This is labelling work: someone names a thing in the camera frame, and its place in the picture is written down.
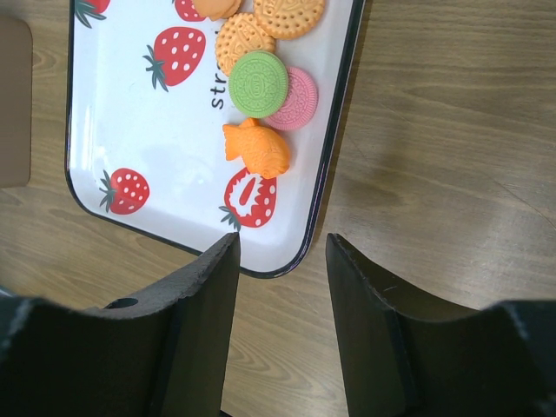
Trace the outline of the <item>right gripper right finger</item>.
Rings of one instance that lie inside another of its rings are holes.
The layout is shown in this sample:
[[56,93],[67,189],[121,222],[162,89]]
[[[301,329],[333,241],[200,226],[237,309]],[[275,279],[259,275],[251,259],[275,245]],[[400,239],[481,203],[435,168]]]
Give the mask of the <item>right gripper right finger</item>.
[[466,308],[337,234],[326,261],[350,415],[554,415],[554,301]]

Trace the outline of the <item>green round cookie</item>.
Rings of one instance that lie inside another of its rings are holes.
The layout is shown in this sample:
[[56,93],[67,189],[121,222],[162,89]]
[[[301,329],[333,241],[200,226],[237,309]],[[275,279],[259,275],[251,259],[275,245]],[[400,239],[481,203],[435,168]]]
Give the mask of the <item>green round cookie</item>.
[[276,113],[288,95],[288,72],[273,53],[256,50],[242,56],[233,67],[228,91],[244,115],[265,118]]

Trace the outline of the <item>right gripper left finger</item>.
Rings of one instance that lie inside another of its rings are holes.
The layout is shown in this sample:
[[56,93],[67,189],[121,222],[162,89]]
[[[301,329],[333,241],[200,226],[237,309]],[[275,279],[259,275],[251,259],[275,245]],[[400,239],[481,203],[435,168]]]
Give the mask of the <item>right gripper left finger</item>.
[[220,415],[240,257],[227,234],[104,308],[3,297],[2,415]]

